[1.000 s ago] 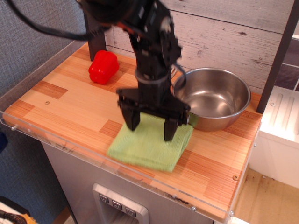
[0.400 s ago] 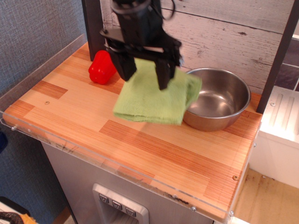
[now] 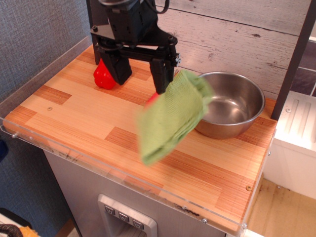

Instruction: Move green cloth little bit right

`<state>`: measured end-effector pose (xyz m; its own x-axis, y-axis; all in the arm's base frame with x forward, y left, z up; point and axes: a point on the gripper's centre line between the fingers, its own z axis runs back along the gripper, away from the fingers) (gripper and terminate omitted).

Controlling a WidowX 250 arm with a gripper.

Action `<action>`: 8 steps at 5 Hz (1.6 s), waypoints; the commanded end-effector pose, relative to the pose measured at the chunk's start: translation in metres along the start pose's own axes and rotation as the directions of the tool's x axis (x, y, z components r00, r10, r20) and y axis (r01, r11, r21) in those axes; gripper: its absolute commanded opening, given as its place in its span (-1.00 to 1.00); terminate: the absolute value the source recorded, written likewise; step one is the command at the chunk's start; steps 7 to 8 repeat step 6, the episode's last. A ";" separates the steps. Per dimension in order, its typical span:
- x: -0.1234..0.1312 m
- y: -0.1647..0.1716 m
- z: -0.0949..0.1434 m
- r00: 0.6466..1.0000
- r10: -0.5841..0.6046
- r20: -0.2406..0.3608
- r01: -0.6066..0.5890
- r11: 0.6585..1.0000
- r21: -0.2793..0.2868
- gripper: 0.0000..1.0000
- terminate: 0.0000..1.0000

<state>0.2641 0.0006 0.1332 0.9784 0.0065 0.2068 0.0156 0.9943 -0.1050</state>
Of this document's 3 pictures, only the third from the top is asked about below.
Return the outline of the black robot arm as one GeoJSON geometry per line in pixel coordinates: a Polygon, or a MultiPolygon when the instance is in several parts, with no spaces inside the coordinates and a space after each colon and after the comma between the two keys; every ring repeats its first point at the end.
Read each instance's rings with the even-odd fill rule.
{"type": "Polygon", "coordinates": [[[100,1],[109,23],[92,26],[91,34],[116,83],[123,85],[129,79],[129,60],[135,59],[149,62],[157,94],[166,92],[180,63],[177,38],[158,27],[158,15],[166,13],[169,3],[165,1],[163,10],[158,11],[153,0],[100,1]]]}

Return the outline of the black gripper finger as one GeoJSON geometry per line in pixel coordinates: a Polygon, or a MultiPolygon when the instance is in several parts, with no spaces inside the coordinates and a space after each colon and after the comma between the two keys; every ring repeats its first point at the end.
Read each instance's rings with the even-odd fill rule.
{"type": "Polygon", "coordinates": [[[114,81],[119,85],[124,85],[132,74],[129,59],[122,57],[119,50],[105,51],[98,49],[98,52],[114,81]]]}
{"type": "Polygon", "coordinates": [[[167,87],[173,81],[175,66],[176,61],[174,60],[156,57],[150,60],[150,70],[157,94],[163,94],[166,92],[167,87]]]}

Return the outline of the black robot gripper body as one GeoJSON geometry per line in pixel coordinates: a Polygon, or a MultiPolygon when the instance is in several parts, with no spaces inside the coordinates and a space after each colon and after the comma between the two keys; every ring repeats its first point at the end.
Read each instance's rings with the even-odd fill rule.
{"type": "Polygon", "coordinates": [[[154,57],[174,60],[176,66],[180,56],[175,45],[175,36],[158,27],[158,15],[164,14],[169,5],[158,11],[154,4],[103,4],[108,16],[108,25],[100,26],[95,33],[99,46],[105,51],[131,50],[132,57],[143,54],[144,61],[154,57]]]}

